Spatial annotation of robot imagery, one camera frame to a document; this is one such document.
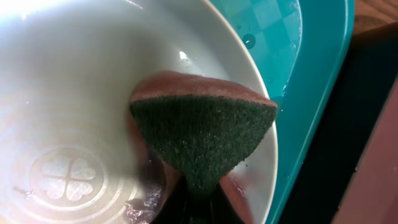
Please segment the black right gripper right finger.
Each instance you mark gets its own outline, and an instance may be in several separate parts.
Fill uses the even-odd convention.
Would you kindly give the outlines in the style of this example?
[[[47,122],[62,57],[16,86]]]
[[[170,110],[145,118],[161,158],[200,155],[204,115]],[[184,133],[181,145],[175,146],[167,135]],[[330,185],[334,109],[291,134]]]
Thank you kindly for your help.
[[[211,195],[211,217],[213,224],[244,224],[220,184]]]

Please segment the green orange sponge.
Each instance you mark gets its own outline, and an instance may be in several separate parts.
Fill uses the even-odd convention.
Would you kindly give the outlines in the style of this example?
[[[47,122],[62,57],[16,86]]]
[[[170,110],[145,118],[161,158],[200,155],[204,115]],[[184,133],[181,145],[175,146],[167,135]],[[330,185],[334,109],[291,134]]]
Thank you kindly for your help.
[[[201,200],[254,152],[277,106],[235,82],[163,71],[136,85],[129,110],[148,148]]]

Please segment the light blue plate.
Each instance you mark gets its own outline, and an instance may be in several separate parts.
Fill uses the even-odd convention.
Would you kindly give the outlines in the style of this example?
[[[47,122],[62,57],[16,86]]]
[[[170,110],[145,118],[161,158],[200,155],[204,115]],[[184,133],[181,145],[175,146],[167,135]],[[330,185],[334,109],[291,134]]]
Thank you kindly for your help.
[[[267,95],[209,1],[2,1],[1,222],[154,222],[171,185],[128,104],[162,70]]]

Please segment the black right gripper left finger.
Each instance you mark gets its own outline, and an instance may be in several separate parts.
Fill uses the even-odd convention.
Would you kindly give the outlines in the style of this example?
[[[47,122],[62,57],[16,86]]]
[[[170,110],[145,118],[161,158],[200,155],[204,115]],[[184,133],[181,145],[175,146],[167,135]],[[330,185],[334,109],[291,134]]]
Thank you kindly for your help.
[[[187,202],[187,183],[181,177],[150,224],[187,224]]]

